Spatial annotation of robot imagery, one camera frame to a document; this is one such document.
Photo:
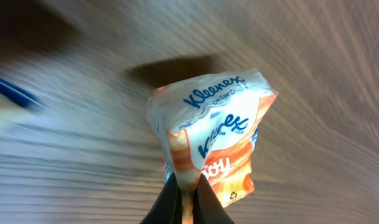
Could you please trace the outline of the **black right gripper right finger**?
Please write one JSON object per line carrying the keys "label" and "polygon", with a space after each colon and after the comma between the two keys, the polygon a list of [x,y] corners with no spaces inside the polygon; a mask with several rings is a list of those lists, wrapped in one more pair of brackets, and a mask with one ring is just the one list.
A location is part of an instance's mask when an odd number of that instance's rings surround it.
{"label": "black right gripper right finger", "polygon": [[194,193],[193,213],[194,224],[234,224],[203,174]]}

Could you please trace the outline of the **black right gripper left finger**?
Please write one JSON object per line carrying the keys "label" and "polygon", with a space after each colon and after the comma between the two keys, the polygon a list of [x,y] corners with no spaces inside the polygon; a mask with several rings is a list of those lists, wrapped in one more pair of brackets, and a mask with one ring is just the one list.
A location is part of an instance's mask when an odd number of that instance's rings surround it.
{"label": "black right gripper left finger", "polygon": [[181,224],[182,196],[175,174],[171,174],[154,205],[140,224]]}

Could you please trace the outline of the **small orange white tissue pack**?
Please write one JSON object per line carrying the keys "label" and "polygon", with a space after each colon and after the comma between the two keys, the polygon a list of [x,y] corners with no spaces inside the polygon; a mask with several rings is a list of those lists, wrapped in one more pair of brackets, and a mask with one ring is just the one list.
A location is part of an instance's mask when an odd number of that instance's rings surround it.
{"label": "small orange white tissue pack", "polygon": [[254,191],[258,125],[277,96],[257,69],[201,75],[154,91],[147,116],[161,142],[165,174],[177,178],[184,223],[193,221],[201,177],[223,207]]}

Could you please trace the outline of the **yellow snack packet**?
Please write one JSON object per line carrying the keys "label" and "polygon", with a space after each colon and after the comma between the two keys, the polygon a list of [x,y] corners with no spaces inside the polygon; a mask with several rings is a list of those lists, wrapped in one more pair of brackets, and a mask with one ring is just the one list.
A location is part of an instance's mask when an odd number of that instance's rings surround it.
{"label": "yellow snack packet", "polygon": [[0,78],[0,126],[25,120],[44,108],[38,97]]}

